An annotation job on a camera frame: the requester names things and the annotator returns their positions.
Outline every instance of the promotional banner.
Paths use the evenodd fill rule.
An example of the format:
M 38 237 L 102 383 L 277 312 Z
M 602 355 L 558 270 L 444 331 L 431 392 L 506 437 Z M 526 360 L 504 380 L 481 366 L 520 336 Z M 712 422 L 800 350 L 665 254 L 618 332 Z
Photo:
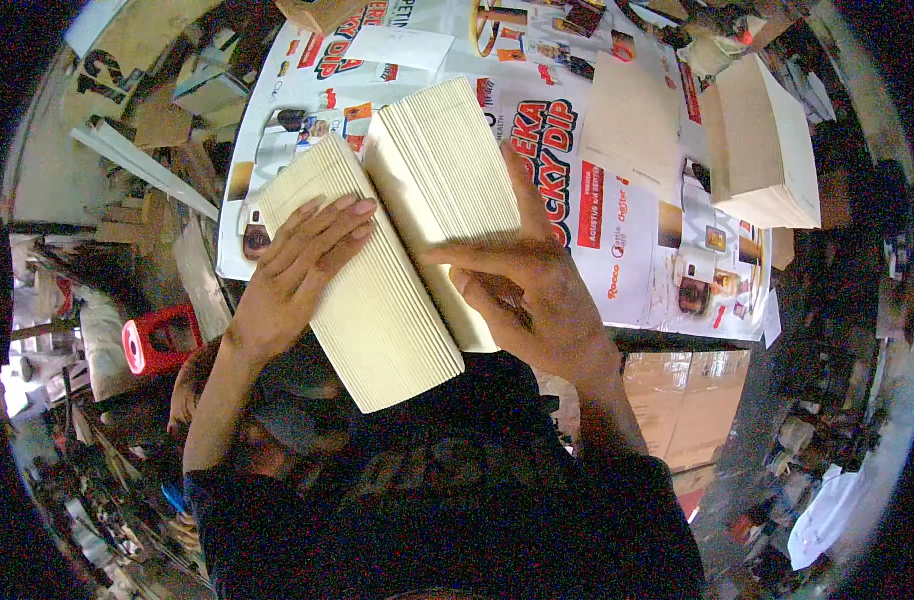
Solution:
M 657 198 L 624 179 L 630 174 L 609 173 L 578 156 L 583 128 L 594 127 L 586 122 L 584 99 L 601 50 L 621 61 L 649 60 L 655 76 L 679 90 L 681 151 L 705 162 L 698 88 L 673 51 L 637 41 L 639 31 L 633 35 L 618 10 L 608 9 L 591 37 L 566 31 L 563 7 L 555 2 L 508 0 L 497 11 L 481 12 L 487 10 L 458 0 L 373 0 L 329 36 L 285 25 L 238 133 L 218 273 L 249 280 L 270 241 L 253 198 L 296 153 L 330 131 L 359 151 L 375 111 L 433 83 L 465 77 L 494 137 L 509 140 L 523 156 L 554 234 L 574 258 L 604 323 L 759 339 L 770 285 L 768 234 L 714 210 L 693 172 L 672 197 Z M 456 39 L 436 73 L 345 59 L 367 24 Z

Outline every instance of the cardboard sheet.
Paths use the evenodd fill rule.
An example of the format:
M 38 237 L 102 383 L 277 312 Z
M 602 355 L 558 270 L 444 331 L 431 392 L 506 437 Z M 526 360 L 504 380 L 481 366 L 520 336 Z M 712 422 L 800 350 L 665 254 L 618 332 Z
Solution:
M 658 198 L 673 195 L 679 179 L 679 92 L 676 82 L 658 71 L 667 57 L 636 43 L 638 56 L 625 63 L 597 54 L 587 118 L 578 155 L 611 173 L 636 180 Z
M 671 470 L 708 463 L 727 441 L 750 352 L 631 354 L 624 387 L 652 456 Z
M 436 73 L 454 42 L 452 35 L 365 25 L 343 53 L 347 60 L 376 61 Z

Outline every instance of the stack of paper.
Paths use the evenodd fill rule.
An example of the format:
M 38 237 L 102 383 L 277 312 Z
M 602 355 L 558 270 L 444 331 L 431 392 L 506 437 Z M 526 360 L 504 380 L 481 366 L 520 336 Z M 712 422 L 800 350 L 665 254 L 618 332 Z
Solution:
M 507 167 L 465 78 L 381 109 L 365 152 L 364 167 L 412 256 L 447 240 L 516 239 L 520 213 Z M 450 283 L 449 268 L 415 264 L 460 349 L 496 352 L 487 323 Z
M 701 97 L 717 209 L 759 228 L 820 226 L 806 115 L 756 54 L 720 73 Z
M 511 241 L 520 215 L 500 151 L 463 78 L 381 109 L 365 151 L 387 212 L 377 210 L 371 240 L 327 287 L 311 327 L 368 413 L 461 373 L 458 347 L 498 350 L 448 269 L 411 257 L 444 241 Z M 318 196 L 326 205 L 345 194 L 377 197 L 353 152 L 333 134 L 267 184 L 258 204 L 272 237 L 300 205 Z
M 323 138 L 271 181 L 258 203 L 273 237 L 290 214 L 322 196 L 375 198 L 354 153 Z M 370 241 L 327 286 L 310 326 L 360 410 L 390 406 L 463 372 L 463 358 L 434 309 L 386 213 Z

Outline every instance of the red chair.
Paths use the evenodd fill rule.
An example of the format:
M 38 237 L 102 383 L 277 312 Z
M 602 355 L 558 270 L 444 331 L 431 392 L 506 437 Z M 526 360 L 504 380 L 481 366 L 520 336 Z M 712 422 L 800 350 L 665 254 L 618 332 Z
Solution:
M 177 349 L 174 343 L 172 326 L 186 320 L 197 344 L 185 352 Z M 153 346 L 151 334 L 161 330 L 170 345 L 169 351 Z M 154 376 L 179 369 L 193 351 L 203 346 L 203 337 L 194 315 L 194 307 L 189 304 L 170 306 L 143 317 L 133 318 L 124 325 L 124 354 L 127 354 L 127 365 L 135 375 Z

